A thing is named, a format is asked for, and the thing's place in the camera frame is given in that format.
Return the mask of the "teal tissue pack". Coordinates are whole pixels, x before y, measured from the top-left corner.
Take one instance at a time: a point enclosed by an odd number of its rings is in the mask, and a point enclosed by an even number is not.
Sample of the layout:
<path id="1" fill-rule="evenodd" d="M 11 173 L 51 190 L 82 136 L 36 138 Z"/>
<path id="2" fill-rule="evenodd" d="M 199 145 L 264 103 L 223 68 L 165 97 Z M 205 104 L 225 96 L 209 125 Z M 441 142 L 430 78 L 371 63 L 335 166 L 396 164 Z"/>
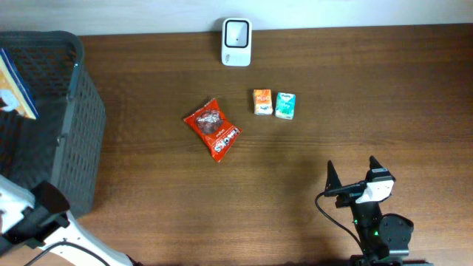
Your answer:
<path id="1" fill-rule="evenodd" d="M 281 119 L 292 120 L 296 105 L 296 96 L 290 93 L 279 92 L 276 98 L 275 116 Z"/>

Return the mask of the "orange tissue pack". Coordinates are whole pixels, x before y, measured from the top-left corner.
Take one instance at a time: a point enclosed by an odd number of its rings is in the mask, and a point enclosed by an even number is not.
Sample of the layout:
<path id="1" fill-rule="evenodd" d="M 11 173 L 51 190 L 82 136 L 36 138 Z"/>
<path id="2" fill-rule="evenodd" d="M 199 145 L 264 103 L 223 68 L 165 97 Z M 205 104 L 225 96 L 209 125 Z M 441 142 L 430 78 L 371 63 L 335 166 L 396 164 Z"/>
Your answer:
<path id="1" fill-rule="evenodd" d="M 272 115 L 273 104 L 270 89 L 255 89 L 253 91 L 253 103 L 255 115 Z"/>

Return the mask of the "red snack bag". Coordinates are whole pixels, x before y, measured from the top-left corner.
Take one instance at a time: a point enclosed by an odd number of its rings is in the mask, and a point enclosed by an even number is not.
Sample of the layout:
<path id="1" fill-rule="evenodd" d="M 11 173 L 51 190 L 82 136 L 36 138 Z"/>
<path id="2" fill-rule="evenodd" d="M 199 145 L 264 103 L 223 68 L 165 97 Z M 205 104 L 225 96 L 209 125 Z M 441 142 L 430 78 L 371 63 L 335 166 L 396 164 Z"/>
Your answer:
<path id="1" fill-rule="evenodd" d="M 227 120 L 216 98 L 211 99 L 183 121 L 200 136 L 218 163 L 242 133 L 240 128 Z"/>

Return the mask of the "cream chips bag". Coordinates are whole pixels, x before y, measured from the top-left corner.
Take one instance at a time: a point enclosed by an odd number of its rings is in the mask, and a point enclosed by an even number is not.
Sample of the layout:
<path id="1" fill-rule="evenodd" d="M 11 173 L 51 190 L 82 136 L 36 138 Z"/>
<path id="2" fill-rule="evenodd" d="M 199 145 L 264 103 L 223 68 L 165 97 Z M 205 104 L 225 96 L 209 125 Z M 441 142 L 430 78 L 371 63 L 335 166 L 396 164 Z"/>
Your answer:
<path id="1" fill-rule="evenodd" d="M 5 48 L 1 48 L 1 102 L 3 112 L 15 112 L 31 120 L 39 118 L 29 87 Z"/>

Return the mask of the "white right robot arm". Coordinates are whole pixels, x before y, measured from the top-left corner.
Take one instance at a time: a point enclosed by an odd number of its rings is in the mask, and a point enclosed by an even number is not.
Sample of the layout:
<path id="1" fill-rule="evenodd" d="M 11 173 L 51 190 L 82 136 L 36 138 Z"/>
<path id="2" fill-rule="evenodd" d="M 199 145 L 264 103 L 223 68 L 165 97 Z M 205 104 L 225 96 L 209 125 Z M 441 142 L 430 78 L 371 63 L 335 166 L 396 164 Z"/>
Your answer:
<path id="1" fill-rule="evenodd" d="M 331 161 L 327 162 L 327 181 L 323 192 L 315 198 L 321 213 L 342 230 L 348 232 L 361 249 L 352 255 L 349 265 L 428 265 L 425 260 L 408 260 L 409 242 L 414 223 L 398 214 L 383 214 L 380 203 L 392 195 L 395 177 L 374 156 L 369 158 L 366 177 L 357 183 L 342 185 Z M 319 205 L 320 197 L 335 197 L 337 208 L 349 208 L 356 232 L 343 226 Z"/>

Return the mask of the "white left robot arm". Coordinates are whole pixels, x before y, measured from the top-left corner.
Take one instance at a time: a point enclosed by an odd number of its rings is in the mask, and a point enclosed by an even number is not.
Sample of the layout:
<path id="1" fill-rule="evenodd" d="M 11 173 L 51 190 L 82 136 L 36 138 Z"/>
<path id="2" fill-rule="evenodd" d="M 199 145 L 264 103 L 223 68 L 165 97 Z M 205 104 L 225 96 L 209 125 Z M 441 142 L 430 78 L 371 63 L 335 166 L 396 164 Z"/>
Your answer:
<path id="1" fill-rule="evenodd" d="M 77 266 L 140 264 L 84 229 L 51 183 L 43 181 L 27 190 L 1 177 L 1 255 L 24 246 L 41 249 L 28 265 L 48 253 Z"/>

